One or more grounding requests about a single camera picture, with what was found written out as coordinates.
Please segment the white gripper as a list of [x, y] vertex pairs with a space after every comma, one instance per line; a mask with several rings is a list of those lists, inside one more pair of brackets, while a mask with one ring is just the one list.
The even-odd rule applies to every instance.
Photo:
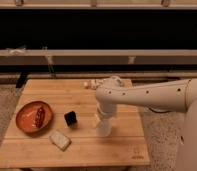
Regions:
[[117, 113], [117, 106], [110, 103], [98, 103], [97, 104], [97, 115], [99, 118], [94, 118], [93, 128], [97, 128], [101, 123], [101, 120], [110, 119]]

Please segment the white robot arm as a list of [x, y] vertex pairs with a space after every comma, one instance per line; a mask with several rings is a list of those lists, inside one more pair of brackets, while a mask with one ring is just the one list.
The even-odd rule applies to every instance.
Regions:
[[95, 98], [102, 120], [114, 116], [118, 104], [185, 113], [175, 171], [197, 171], [197, 79], [125, 87], [110, 77], [96, 86]]

